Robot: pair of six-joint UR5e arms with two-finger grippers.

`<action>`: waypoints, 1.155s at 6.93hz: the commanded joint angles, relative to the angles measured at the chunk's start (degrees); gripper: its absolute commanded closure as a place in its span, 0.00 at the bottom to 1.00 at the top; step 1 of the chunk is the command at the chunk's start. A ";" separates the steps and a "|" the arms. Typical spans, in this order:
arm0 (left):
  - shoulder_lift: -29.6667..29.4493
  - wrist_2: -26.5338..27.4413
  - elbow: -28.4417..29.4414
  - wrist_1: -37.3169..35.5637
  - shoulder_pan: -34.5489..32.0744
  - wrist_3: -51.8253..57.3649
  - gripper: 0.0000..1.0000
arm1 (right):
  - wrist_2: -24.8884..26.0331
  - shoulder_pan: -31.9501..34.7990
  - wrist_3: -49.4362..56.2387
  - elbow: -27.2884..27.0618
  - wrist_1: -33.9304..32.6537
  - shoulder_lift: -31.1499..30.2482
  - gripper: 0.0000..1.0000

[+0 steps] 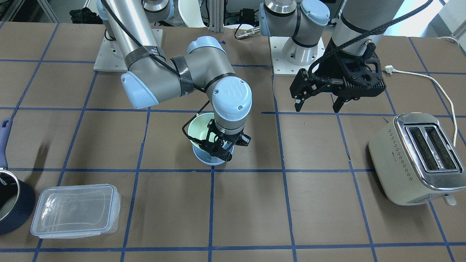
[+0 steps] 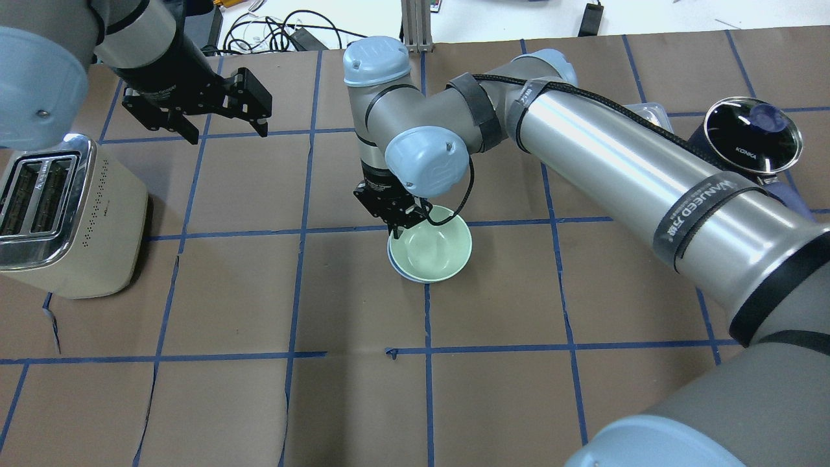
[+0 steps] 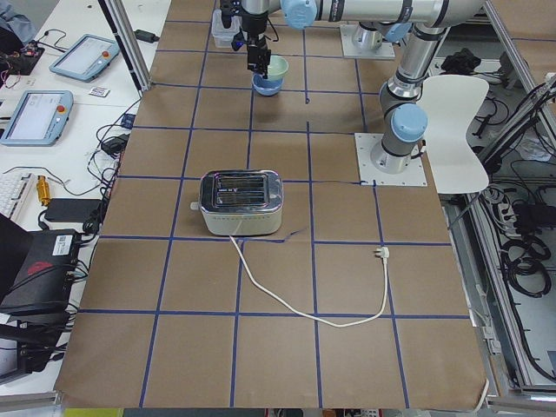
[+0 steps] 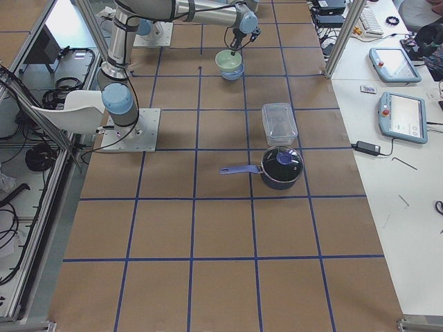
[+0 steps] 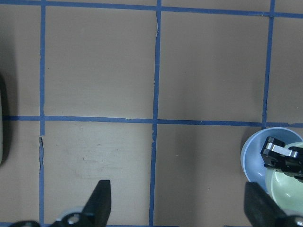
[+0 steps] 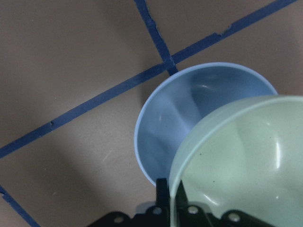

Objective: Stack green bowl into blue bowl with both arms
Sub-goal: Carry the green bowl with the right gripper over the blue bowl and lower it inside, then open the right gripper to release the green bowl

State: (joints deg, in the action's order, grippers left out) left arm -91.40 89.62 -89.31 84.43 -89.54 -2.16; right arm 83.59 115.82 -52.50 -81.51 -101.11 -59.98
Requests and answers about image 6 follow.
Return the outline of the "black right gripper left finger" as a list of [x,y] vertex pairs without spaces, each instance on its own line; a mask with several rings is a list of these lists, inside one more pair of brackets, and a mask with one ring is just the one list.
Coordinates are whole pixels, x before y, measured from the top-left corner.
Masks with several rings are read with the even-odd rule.
[[169,186],[166,178],[158,178],[156,180],[156,207],[169,212],[170,211],[170,195]]

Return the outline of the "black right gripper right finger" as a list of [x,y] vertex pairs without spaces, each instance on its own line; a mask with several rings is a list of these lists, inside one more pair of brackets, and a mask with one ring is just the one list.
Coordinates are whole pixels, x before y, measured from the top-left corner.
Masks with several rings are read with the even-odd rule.
[[188,205],[188,198],[182,181],[180,181],[178,186],[175,203],[177,208],[184,208]]

